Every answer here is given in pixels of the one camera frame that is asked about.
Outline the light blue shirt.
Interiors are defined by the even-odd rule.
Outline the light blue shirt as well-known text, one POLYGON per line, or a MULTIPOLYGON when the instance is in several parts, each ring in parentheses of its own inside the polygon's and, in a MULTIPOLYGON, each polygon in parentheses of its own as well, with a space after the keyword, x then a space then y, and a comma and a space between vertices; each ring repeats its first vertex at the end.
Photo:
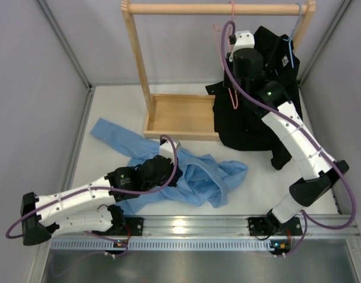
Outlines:
MULTIPOLYGON (((158 141, 148 140, 102 118, 90 134, 129 157, 129 166, 142 164, 159 153, 158 141)), ((166 187, 160 192, 118 202, 126 215, 134 215, 150 203, 167 200, 194 206, 209 202, 213 208, 219 208, 228 203, 229 192, 240 186, 248 173, 248 166, 236 160, 218 163, 210 154, 195 156, 184 148, 179 149, 177 155, 183 171, 177 187, 166 187)))

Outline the pink wire hanger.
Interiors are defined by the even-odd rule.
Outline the pink wire hanger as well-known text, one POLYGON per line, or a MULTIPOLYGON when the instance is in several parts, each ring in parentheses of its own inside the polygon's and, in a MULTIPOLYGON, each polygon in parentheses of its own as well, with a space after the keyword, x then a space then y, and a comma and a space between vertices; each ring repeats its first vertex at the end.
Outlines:
MULTIPOLYGON (((229 4, 230 4, 231 9, 232 9, 231 20, 233 21, 235 19, 235 2, 234 1, 229 1, 229 4)), ((224 71, 224 65, 222 63, 222 58, 221 58, 221 43, 220 43, 220 37, 219 37, 219 35, 222 34, 222 29, 219 26, 217 26, 216 24, 212 25, 212 29, 213 29, 213 33, 214 33, 216 51, 218 52, 219 60, 221 62, 221 66, 222 66, 222 70, 224 71)), ((231 99, 232 108, 234 110, 236 110, 238 108, 238 106, 239 106, 238 96, 235 93, 235 91, 232 91, 230 88, 228 88, 228 93, 229 93, 229 96, 230 96, 230 99, 231 99)))

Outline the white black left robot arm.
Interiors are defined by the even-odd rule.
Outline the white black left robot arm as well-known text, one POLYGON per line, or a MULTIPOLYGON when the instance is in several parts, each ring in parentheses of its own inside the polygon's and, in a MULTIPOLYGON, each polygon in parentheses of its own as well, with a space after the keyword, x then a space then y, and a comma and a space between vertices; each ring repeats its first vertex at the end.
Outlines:
POLYGON ((38 245, 78 231, 119 235, 126 221, 123 209, 116 205, 118 202, 152 195, 161 187, 175 187, 181 176, 177 158, 157 155, 63 193, 47 196, 27 193, 21 202, 23 244, 38 245))

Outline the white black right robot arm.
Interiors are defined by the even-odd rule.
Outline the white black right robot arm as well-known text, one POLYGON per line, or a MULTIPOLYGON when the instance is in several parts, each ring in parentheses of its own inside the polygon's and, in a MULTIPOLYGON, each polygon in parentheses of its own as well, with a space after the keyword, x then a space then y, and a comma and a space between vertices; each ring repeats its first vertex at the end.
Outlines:
POLYGON ((345 160, 326 153, 297 113, 291 97, 276 81, 264 79, 263 57, 253 48, 239 48, 224 62, 231 84, 243 101, 271 131, 294 159, 301 178, 266 215, 264 221, 273 234, 282 233, 289 221, 319 200, 349 170, 345 160))

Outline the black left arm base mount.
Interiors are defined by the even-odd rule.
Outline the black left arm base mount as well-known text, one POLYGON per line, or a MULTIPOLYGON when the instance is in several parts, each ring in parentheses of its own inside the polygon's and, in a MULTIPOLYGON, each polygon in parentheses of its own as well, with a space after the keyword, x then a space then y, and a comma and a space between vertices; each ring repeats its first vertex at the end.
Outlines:
POLYGON ((126 217, 125 225, 121 228, 112 226, 107 231, 91 231, 100 236, 142 236, 143 235, 143 222, 144 219, 140 217, 126 217))

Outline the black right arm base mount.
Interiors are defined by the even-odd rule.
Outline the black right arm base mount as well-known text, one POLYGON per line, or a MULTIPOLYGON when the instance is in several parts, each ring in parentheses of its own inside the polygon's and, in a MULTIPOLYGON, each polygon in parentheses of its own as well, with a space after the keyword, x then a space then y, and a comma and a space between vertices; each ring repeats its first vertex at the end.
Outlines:
POLYGON ((255 216, 248 218, 248 227, 251 236, 258 239, 268 239, 271 236, 301 236, 303 230, 300 219, 293 217, 285 223, 268 216, 255 216))

